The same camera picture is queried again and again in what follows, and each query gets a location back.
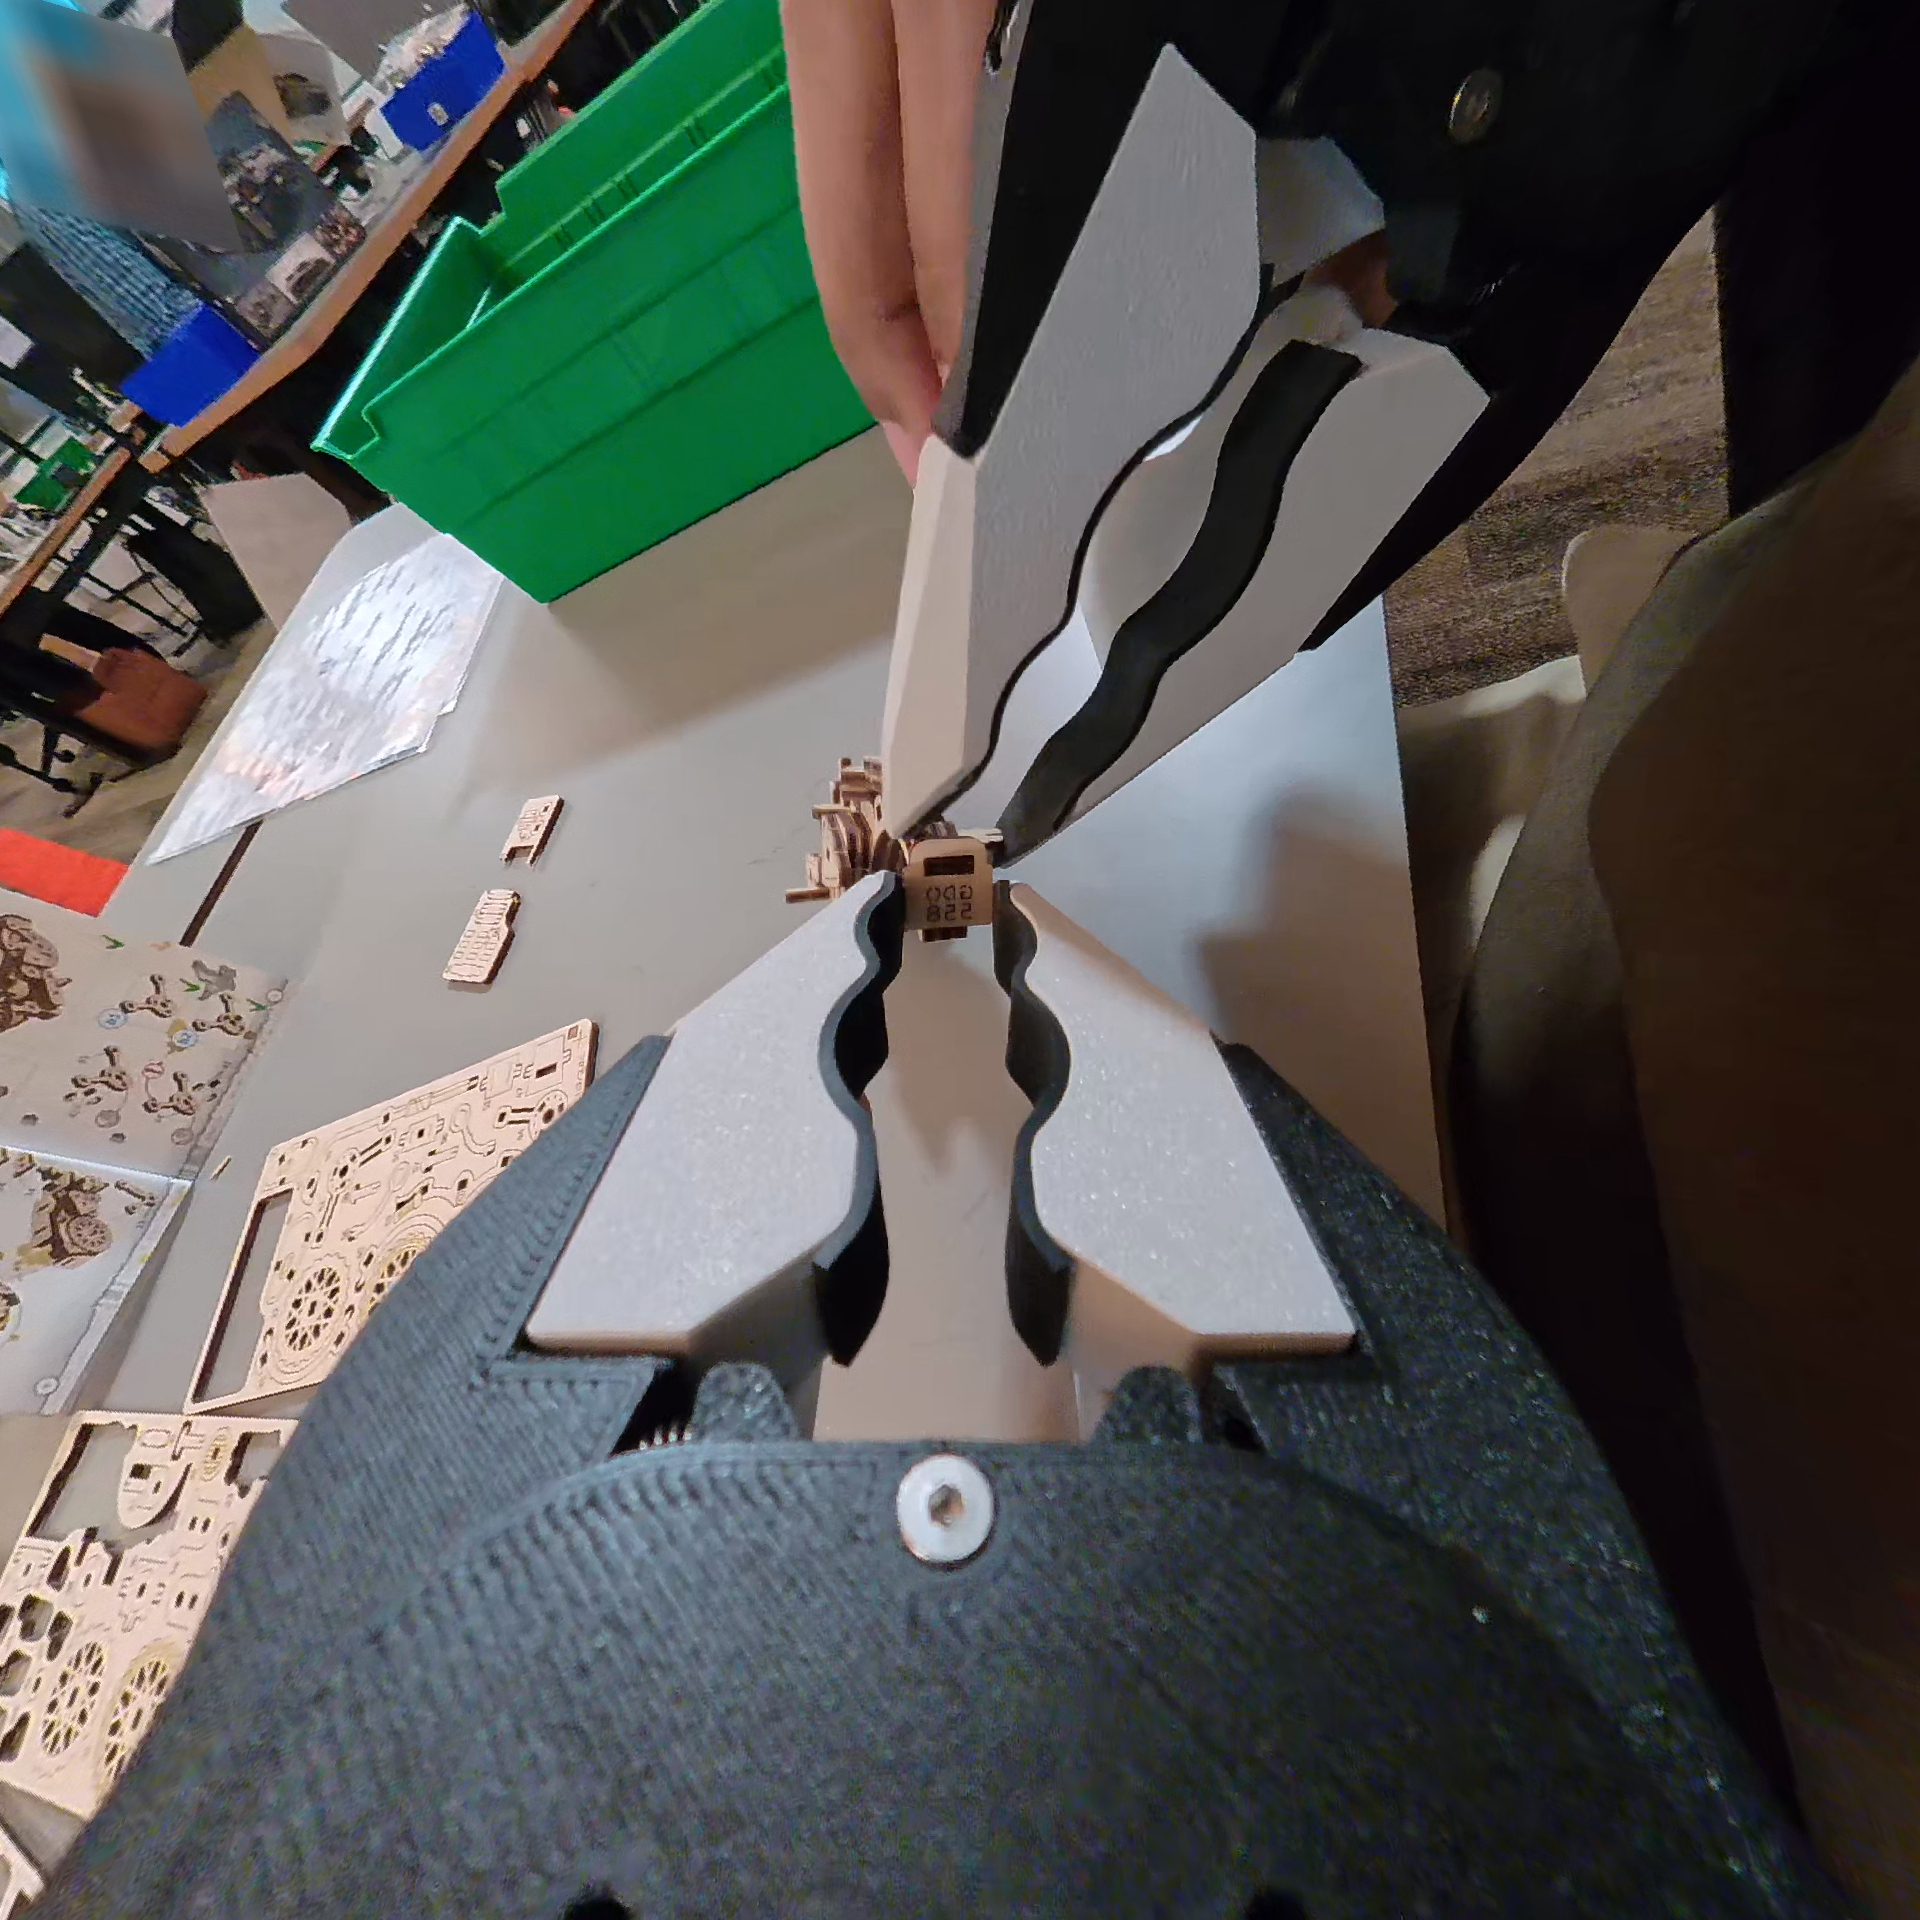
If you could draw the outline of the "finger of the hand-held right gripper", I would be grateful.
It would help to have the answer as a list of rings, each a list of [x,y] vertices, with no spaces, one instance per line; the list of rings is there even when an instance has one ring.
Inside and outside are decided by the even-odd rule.
[[[1435,344],[1308,287],[1098,516],[1063,643],[1022,721],[997,831],[1038,852],[1315,643],[1485,410]]]
[[[1301,41],[992,41],[967,303],[920,452],[879,764],[951,817],[1067,624],[1099,516],[1221,394],[1277,295],[1376,233],[1326,139],[1263,123]]]

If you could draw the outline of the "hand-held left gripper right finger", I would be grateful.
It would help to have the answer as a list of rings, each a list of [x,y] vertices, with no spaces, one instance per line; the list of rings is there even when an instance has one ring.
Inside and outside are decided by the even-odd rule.
[[[1223,1048],[1024,882],[997,892],[1014,1142],[1014,1331],[1098,1430],[1135,1369],[1347,1353],[1356,1320]]]

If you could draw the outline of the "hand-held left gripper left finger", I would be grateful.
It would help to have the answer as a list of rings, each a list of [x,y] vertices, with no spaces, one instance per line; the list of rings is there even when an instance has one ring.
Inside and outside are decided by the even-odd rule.
[[[888,1276],[868,1087],[899,876],[859,881],[677,1022],[526,1324],[541,1353],[765,1368],[814,1432]]]

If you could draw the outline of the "small wooden model assembly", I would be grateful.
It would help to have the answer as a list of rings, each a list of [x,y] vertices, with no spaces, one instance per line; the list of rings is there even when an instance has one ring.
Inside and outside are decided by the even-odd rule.
[[[952,942],[992,923],[994,859],[1002,833],[964,831],[936,818],[903,842],[879,817],[879,760],[836,761],[828,800],[811,809],[821,847],[807,855],[805,882],[783,892],[791,905],[828,904],[874,874],[903,886],[903,923],[925,944]]]

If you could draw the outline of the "grey desk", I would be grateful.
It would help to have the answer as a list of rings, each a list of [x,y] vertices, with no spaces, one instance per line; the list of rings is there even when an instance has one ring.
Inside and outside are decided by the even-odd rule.
[[[855,440],[543,609],[501,590],[424,752],[270,817],[244,852],[141,862],[111,930],[291,983],[213,1160],[78,1408],[176,1414],[270,1145],[570,1020],[598,1065],[796,930],[783,900],[840,756],[875,752],[907,535]],[[539,862],[499,855],[565,799]],[[1268,1062],[1444,1217],[1381,609],[1014,870]],[[440,969],[515,889],[484,990]]]

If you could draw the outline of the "person's right hand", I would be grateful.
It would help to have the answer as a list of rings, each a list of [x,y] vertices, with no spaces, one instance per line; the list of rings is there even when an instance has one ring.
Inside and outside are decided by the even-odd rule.
[[[823,318],[907,486],[962,335],[994,15],[994,3],[780,8]]]

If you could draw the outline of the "large wooden puzzle sheet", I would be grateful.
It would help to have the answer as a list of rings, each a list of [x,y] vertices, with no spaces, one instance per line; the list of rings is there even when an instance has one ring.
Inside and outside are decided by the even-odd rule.
[[[594,1052],[576,1020],[276,1143],[183,1414],[317,1387],[432,1239],[587,1092]]]

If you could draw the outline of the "small wooden sheet offcut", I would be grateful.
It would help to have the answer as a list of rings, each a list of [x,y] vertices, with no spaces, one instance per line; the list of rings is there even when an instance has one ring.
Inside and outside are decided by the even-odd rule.
[[[488,988],[511,947],[519,908],[522,896],[511,887],[479,894],[440,969],[440,980],[463,990]]]

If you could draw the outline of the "person's brown clothing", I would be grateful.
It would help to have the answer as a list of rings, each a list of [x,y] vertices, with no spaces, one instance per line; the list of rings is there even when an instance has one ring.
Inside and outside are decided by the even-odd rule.
[[[1916,1916],[1916,411],[1682,548],[1483,923],[1471,1246],[1726,1720]]]

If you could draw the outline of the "printed instruction booklet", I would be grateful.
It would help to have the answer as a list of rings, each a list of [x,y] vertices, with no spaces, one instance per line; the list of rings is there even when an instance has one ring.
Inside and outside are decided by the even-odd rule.
[[[80,1403],[282,1004],[276,977],[2,894],[2,1411]]]

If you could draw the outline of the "clear plastic wrapper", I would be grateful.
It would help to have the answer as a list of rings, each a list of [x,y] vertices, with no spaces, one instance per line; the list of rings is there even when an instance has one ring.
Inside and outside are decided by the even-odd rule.
[[[424,751],[460,702],[502,578],[451,535],[296,612],[229,708],[143,857],[157,865]]]

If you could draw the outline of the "red object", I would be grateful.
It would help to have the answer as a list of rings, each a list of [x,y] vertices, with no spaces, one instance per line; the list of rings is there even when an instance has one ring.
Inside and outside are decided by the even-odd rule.
[[[96,919],[127,879],[127,865],[15,828],[0,831],[2,892]]]

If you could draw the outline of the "wooden background table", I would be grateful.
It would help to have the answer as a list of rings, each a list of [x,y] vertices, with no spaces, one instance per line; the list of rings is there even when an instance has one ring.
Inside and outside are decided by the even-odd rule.
[[[387,504],[384,494],[357,468],[293,440],[296,407],[283,399],[283,390],[288,383],[300,383],[302,371],[317,358],[341,368],[349,346],[373,344],[374,295],[400,295],[395,258],[404,249],[430,251],[430,242],[416,233],[430,223],[435,204],[451,193],[462,169],[474,164],[496,123],[511,119],[517,100],[543,83],[550,65],[592,15],[592,3],[565,3],[528,39],[506,48],[502,68],[487,97],[404,179],[398,200],[376,214],[366,242],[227,394],[180,425],[157,424],[131,403],[111,414],[103,460],[61,506],[37,547],[5,576],[2,611],[11,611],[19,596],[35,587],[71,593],[82,571],[119,535],[138,500],[155,486],[176,487],[189,479],[197,449],[215,438],[232,442],[251,433],[288,444],[291,463],[317,479],[351,519],[371,516]]]

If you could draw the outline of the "brown stool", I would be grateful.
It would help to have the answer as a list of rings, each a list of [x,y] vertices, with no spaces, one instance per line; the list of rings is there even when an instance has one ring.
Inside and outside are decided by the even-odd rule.
[[[29,662],[53,676],[58,724],[122,760],[171,760],[208,702],[208,689],[146,647],[85,650],[47,638]]]

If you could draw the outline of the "wooden puzzle sheet with gears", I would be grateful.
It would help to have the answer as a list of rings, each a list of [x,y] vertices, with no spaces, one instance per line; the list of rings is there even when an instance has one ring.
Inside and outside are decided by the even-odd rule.
[[[88,1819],[152,1729],[296,1422],[85,1411],[6,1556],[2,1782]]]

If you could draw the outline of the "printed product box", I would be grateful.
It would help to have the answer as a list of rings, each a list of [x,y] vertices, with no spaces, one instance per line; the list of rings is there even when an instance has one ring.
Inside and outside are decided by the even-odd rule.
[[[244,95],[220,100],[208,138],[237,239],[227,249],[194,247],[192,274],[232,324],[270,346],[367,233]]]

